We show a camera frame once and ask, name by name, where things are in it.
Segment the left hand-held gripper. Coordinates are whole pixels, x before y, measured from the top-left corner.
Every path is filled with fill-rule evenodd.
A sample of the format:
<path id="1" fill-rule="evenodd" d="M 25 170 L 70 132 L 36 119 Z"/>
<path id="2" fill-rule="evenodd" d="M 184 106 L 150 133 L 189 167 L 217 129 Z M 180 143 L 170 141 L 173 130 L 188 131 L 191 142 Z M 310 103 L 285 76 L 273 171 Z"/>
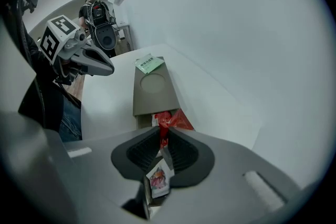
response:
<path id="1" fill-rule="evenodd" d="M 72 84 L 77 75 L 109 76 L 114 65 L 98 47 L 87 43 L 85 32 L 65 15 L 47 21 L 38 45 L 58 75 L 56 82 Z"/>

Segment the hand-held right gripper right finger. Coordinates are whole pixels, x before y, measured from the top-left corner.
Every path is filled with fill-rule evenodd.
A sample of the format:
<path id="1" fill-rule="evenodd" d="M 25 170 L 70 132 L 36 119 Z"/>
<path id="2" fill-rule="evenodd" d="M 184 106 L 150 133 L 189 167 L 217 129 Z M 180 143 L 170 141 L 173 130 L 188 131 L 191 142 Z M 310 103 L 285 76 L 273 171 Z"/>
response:
<path id="1" fill-rule="evenodd" d="M 172 189 L 151 223 L 256 223 L 270 212 L 243 177 L 249 171 L 256 171 L 285 201 L 300 191 L 283 171 L 240 144 L 178 132 L 206 144 L 214 153 L 214 166 L 198 185 Z"/>

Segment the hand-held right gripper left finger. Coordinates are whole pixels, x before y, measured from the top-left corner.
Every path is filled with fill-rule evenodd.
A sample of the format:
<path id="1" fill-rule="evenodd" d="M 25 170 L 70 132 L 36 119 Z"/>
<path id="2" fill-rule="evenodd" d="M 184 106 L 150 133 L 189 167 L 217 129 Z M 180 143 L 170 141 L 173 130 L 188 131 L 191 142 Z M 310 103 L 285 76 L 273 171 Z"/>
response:
<path id="1" fill-rule="evenodd" d="M 147 223 L 144 177 L 159 151 L 158 127 L 65 145 L 80 223 Z"/>

